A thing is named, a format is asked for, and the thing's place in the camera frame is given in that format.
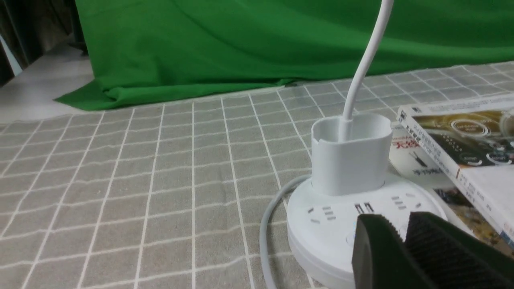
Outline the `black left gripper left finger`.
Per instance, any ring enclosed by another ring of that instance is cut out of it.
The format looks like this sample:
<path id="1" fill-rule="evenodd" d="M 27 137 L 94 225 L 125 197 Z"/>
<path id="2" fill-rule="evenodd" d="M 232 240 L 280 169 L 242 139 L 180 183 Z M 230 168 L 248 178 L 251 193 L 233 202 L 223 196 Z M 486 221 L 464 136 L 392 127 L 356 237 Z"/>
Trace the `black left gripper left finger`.
<path id="1" fill-rule="evenodd" d="M 435 289 L 393 225 L 382 215 L 357 218 L 352 268 L 357 289 Z"/>

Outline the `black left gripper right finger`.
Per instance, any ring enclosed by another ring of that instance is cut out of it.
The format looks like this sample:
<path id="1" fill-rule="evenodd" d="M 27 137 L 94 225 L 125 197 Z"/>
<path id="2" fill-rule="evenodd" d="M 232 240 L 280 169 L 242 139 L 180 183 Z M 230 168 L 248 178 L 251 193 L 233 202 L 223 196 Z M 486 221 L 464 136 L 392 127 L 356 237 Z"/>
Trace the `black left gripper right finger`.
<path id="1" fill-rule="evenodd" d="M 429 212 L 410 214 L 405 245 L 437 289 L 512 289 L 513 259 Z"/>

